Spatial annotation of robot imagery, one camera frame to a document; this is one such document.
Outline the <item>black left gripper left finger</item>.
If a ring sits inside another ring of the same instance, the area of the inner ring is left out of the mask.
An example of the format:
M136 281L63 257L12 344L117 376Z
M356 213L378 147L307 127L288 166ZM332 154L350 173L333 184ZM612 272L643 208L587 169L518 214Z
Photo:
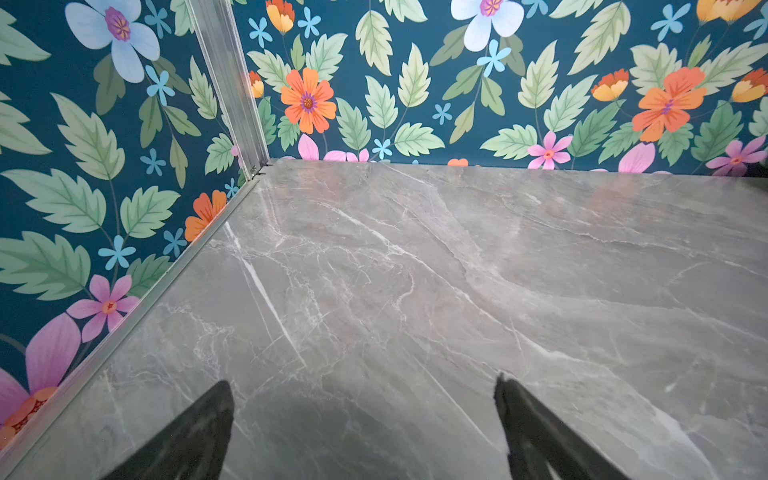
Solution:
M232 435L234 410L230 383L221 380L105 477L217 480Z

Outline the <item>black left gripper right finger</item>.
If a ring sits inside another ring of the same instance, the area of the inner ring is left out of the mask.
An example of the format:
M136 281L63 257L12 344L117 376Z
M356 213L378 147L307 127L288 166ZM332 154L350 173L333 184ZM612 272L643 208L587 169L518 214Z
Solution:
M513 479L628 479L520 382L499 375L494 402Z

